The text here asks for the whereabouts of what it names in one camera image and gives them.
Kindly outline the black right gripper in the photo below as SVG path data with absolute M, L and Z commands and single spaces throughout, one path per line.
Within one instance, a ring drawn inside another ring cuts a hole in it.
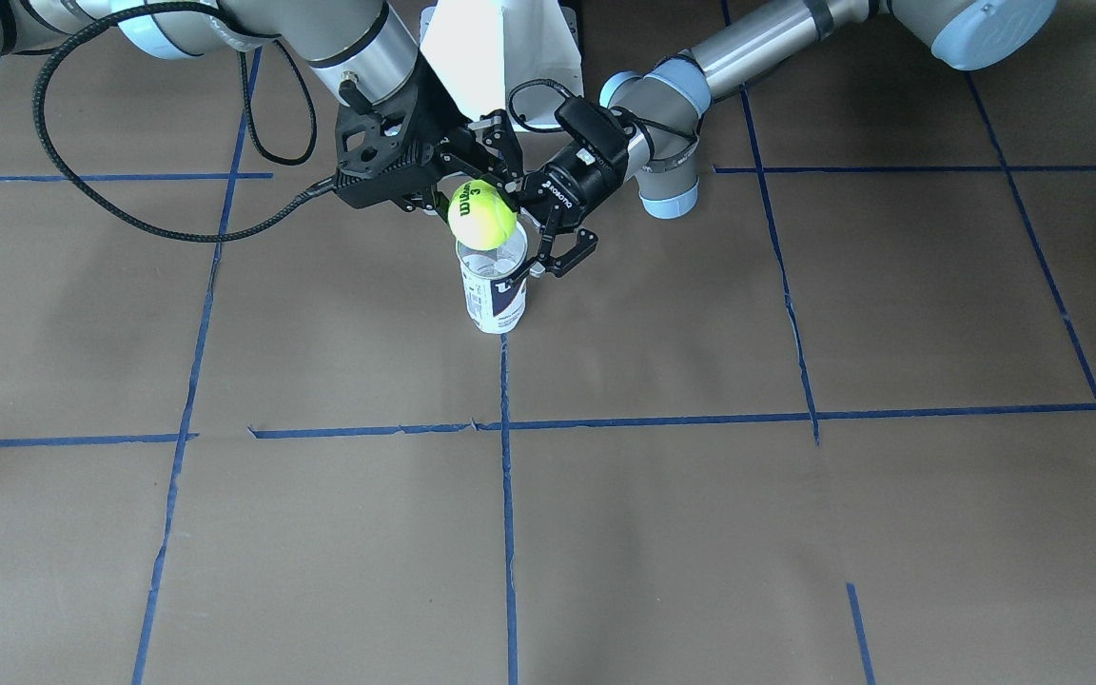
M 391 201 L 403 212 L 445 218 L 450 199 L 438 189 L 442 179 L 461 173 L 490 183 L 487 162 L 495 162 L 496 156 L 481 142 L 483 117 L 471 122 L 464 116 L 426 58 L 416 58 L 409 81 L 384 101 L 380 112 L 399 130 L 368 144 L 377 156 L 362 164 L 361 206 Z

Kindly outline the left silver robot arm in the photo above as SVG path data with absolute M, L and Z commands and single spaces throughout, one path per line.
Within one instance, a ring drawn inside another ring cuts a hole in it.
M 509 281 L 566 276 L 587 259 L 597 235 L 584 221 L 628 181 L 658 220 L 692 212 L 709 109 L 841 28 L 888 14 L 944 64 L 973 72 L 1017 52 L 1054 9 L 1053 1 L 770 1 L 647 73 L 613 75 L 595 101 L 561 89 L 553 116 L 571 140 L 521 184 L 517 201 L 538 246 L 503 261 Z

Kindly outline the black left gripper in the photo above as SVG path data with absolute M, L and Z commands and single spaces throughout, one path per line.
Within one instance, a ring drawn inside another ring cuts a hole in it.
M 515 216 L 523 210 L 540 225 L 536 251 L 530 255 L 530 274 L 536 278 L 544 273 L 564 277 L 595 252 L 597 235 L 581 226 L 582 222 L 646 164 L 643 126 L 628 111 L 610 112 L 630 136 L 626 167 L 605 164 L 573 138 L 573 142 L 527 175 L 509 112 L 496 109 L 481 119 L 481 142 L 496 156 L 495 162 L 486 164 L 487 176 L 492 176 L 490 183 Z M 556 225 L 551 218 L 556 218 Z M 566 235 L 574 235 L 574 246 L 561 255 L 553 255 L 553 246 Z

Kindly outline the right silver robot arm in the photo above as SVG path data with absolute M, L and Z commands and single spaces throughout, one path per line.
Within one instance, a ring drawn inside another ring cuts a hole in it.
M 444 178 L 520 176 L 509 117 L 466 117 L 387 1 L 0 1 L 0 55 L 67 55 L 109 28 L 167 60 L 282 39 L 338 100 L 332 190 L 354 208 L 435 212 Z

